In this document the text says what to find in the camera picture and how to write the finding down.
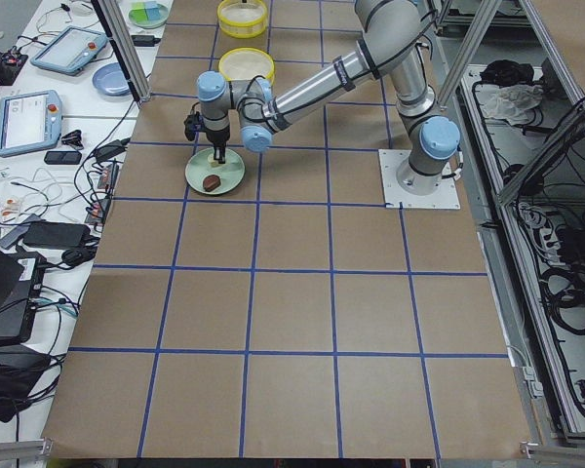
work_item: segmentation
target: yellow bowl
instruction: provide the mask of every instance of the yellow bowl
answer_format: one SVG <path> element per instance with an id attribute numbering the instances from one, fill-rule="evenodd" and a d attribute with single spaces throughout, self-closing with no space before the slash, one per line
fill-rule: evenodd
<path id="1" fill-rule="evenodd" d="M 218 25 L 228 36 L 247 39 L 260 35 L 268 23 L 262 0 L 223 0 L 216 8 Z"/>
<path id="2" fill-rule="evenodd" d="M 273 58 L 260 49 L 241 47 L 225 53 L 218 61 L 218 71 L 227 81 L 251 80 L 262 75 L 271 84 L 275 79 Z"/>

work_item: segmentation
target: smartphone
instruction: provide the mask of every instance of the smartphone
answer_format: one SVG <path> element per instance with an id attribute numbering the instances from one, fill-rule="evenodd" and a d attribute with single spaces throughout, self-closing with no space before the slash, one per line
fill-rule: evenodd
<path id="1" fill-rule="evenodd" d="M 48 151 L 46 153 L 46 157 L 43 158 L 43 161 L 46 164 L 50 165 L 57 165 L 57 164 L 80 164 L 80 160 L 82 158 L 82 153 L 80 151 L 75 150 L 55 150 L 55 151 Z"/>

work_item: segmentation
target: green plate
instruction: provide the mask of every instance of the green plate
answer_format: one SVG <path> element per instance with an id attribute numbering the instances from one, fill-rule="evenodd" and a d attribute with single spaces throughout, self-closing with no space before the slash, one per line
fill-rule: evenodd
<path id="1" fill-rule="evenodd" d="M 236 151 L 225 150 L 225 164 L 212 167 L 209 156 L 214 154 L 212 148 L 202 149 L 189 159 L 186 165 L 186 181 L 190 187 L 204 195 L 222 195 L 236 187 L 245 175 L 245 163 Z M 221 178 L 221 185 L 212 192 L 204 190 L 204 178 L 210 175 L 217 175 Z"/>
<path id="2" fill-rule="evenodd" d="M 128 20 L 130 20 L 132 24 L 135 24 L 138 27 L 142 27 L 143 29 L 156 29 L 157 27 L 160 27 L 167 22 L 167 18 L 169 17 L 169 8 L 159 3 L 158 12 L 160 13 L 160 19 L 150 20 L 140 19 L 138 18 L 138 14 L 135 13 L 135 10 L 130 10 L 128 12 Z"/>

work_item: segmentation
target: white desk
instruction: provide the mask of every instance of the white desk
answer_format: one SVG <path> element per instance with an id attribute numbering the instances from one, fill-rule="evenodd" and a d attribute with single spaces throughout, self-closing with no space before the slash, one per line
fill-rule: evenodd
<path id="1" fill-rule="evenodd" d="M 39 21 L 47 12 L 60 6 L 60 0 L 43 0 L 30 23 L 22 33 L 22 36 L 35 37 L 39 35 L 37 30 L 37 21 Z M 173 0 L 164 0 L 163 2 L 168 7 L 171 7 Z M 129 27 L 131 34 L 152 34 L 156 37 L 161 37 L 164 31 L 164 26 L 156 29 L 143 30 L 140 27 L 132 25 L 128 21 L 128 11 L 130 10 L 132 1 L 121 0 L 120 7 L 126 24 Z M 71 13 L 71 17 L 65 11 L 54 11 L 47 15 L 47 21 L 40 28 L 42 31 L 62 31 L 68 26 L 86 27 L 90 29 L 102 31 L 102 27 L 98 22 L 95 14 L 88 16 L 77 16 Z M 49 42 L 52 38 L 50 36 L 42 36 L 40 38 L 43 42 Z M 27 40 L 20 39 L 18 44 L 26 44 Z M 55 73 L 49 70 L 43 70 L 30 63 L 32 59 L 40 50 L 40 45 L 30 44 L 22 49 L 24 54 L 29 55 L 28 62 L 22 68 L 16 82 L 13 86 L 0 87 L 0 98 L 6 96 L 15 96 L 25 93 L 32 93 L 44 90 L 55 90 L 59 95 L 64 105 L 64 116 L 66 117 L 111 117 L 121 118 L 128 109 L 133 98 L 131 95 L 121 97 L 109 97 L 101 94 L 94 88 L 92 79 L 96 71 L 103 66 L 106 66 L 116 60 L 116 57 L 109 60 L 97 61 L 90 63 L 77 76 L 68 76 L 60 73 Z M 136 48 L 137 55 L 140 59 L 141 66 L 145 74 L 152 71 L 154 60 L 158 52 L 158 46 L 155 47 L 139 47 Z M 98 54 L 98 59 L 109 57 L 112 53 L 110 45 Z M 134 107 L 129 117 L 135 118 L 138 115 L 138 108 Z"/>
<path id="2" fill-rule="evenodd" d="M 76 129 L 80 129 L 83 132 L 83 143 L 85 148 L 83 149 L 82 153 L 86 156 L 99 143 L 99 140 L 105 137 L 118 122 L 118 119 L 100 120 L 86 118 L 66 118 L 63 120 L 62 127 L 64 133 Z M 134 125 L 135 120 L 125 120 L 113 134 L 111 140 L 115 138 L 121 139 L 129 137 L 133 132 Z M 59 181 L 63 180 L 64 177 L 64 179 L 67 181 L 67 184 L 63 187 L 63 194 L 61 197 L 62 200 L 68 200 L 73 195 L 75 195 L 76 191 L 70 181 L 73 178 L 73 174 L 77 166 L 45 165 L 43 162 L 44 154 L 45 151 L 37 151 L 34 153 L 23 154 L 11 158 L 0 158 L 0 169 L 8 168 L 4 169 L 3 171 L 6 176 L 0 174 L 0 196 L 2 193 L 9 192 L 10 190 L 13 190 L 13 195 L 16 196 L 20 195 L 21 193 L 25 193 L 25 189 L 10 185 L 10 180 L 17 176 L 31 178 L 38 168 L 47 169 Z M 80 177 L 79 180 L 79 186 L 81 189 L 87 186 L 83 177 Z M 31 183 L 31 185 L 35 186 L 36 188 L 42 188 L 44 183 Z M 23 190 L 23 192 L 16 193 L 15 190 Z M 75 219 L 79 219 L 82 222 L 86 215 L 85 207 L 86 203 L 82 199 L 77 199 L 65 205 L 61 209 L 61 212 Z M 49 221 L 69 222 L 67 218 L 59 213 L 58 208 L 49 209 L 48 212 L 44 215 L 44 218 Z M 59 256 L 61 254 L 61 251 L 55 250 L 38 250 L 38 252 L 45 256 L 49 261 L 59 261 Z M 72 298 L 72 300 L 76 301 L 80 291 L 87 281 L 87 278 L 89 277 L 92 264 L 92 262 L 87 262 L 71 271 L 48 270 L 46 272 L 43 284 L 66 293 L 70 298 Z M 42 295 L 50 298 L 59 297 L 57 294 L 48 291 L 43 291 Z M 76 320 L 74 318 L 66 313 L 62 313 L 60 332 L 58 335 L 57 344 L 52 351 L 53 355 L 65 353 L 67 351 L 75 322 Z M 39 311 L 35 316 L 32 336 L 23 344 L 39 352 L 48 352 L 51 343 L 55 339 L 58 327 L 59 315 L 56 308 L 47 308 L 45 310 Z M 47 387 L 58 373 L 58 368 L 46 371 L 42 375 L 39 382 L 37 382 L 33 392 Z M 48 418 L 51 405 L 52 399 L 35 404 L 30 408 L 20 412 L 19 439 L 21 441 L 34 440 L 41 437 L 41 432 Z M 8 423 L 0 422 L 0 442 L 14 441 L 15 432 L 15 418 L 13 418 Z M 0 467 L 10 467 L 13 466 L 14 463 L 14 461 L 0 462 Z"/>

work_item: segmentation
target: brown food item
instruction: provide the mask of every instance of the brown food item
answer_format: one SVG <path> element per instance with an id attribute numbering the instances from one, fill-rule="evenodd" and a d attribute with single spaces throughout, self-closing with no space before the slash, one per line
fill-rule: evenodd
<path id="1" fill-rule="evenodd" d="M 212 192 L 221 185 L 221 178 L 216 174 L 210 174 L 204 178 L 202 185 L 204 186 L 204 190 Z"/>

